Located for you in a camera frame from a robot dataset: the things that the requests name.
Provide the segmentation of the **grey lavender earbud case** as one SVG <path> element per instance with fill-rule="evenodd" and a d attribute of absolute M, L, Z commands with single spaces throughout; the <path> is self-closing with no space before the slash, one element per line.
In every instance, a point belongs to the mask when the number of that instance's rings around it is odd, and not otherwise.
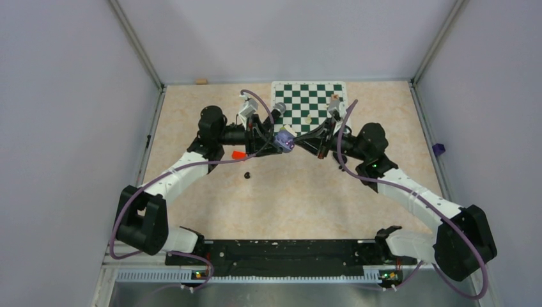
<path fill-rule="evenodd" d="M 290 153 L 287 149 L 288 143 L 294 144 L 294 139 L 291 134 L 286 131 L 280 131 L 274 136 L 274 145 L 282 150 L 283 153 Z"/>

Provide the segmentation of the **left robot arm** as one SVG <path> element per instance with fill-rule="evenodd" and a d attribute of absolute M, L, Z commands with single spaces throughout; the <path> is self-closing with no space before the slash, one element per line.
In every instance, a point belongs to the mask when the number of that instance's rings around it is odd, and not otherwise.
<path fill-rule="evenodd" d="M 262 122 L 255 113 L 258 103 L 250 99 L 242 105 L 240 124 L 227 123 L 222 109 L 208 106 L 201 110 L 198 132 L 187 151 L 157 178 L 140 185 L 128 185 L 120 194 L 112 234 L 114 242 L 122 242 L 135 250 L 134 255 L 156 255 L 160 251 L 179 252 L 189 264 L 204 259 L 205 247 L 198 242 L 198 232 L 169 225 L 167 206 L 198 179 L 219 164 L 224 164 L 224 146 L 261 144 L 251 150 L 250 157 L 262 156 L 267 148 L 277 154 L 274 145 L 274 123 L 286 112 L 286 105 L 276 103 Z"/>

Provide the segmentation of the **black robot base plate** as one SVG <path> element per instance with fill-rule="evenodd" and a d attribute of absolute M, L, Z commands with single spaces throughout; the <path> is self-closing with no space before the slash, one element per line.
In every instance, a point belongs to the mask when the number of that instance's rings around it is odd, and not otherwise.
<path fill-rule="evenodd" d="M 417 265 L 407 256 L 385 255 L 373 240 L 206 239 L 198 236 L 195 258 L 168 254 L 168 266 L 203 265 L 209 261 L 216 277 L 362 276 L 370 266 Z"/>

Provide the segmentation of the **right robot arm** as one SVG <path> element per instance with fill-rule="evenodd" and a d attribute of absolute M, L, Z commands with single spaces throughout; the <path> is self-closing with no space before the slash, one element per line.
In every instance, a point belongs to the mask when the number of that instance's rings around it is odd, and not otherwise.
<path fill-rule="evenodd" d="M 294 143 L 323 159 L 337 157 L 361 161 L 355 171 L 361 182 L 376 193 L 401 204 L 430 233 L 416 233 L 393 226 L 377 235 L 376 258 L 391 264 L 399 256 L 436 265 L 448 278 L 463 281 L 497 256 L 497 248 L 485 212 L 476 205 L 462 207 L 411 179 L 385 154 L 389 142 L 379 123 L 367 123 L 353 136 L 339 134 L 334 119 L 298 136 Z"/>

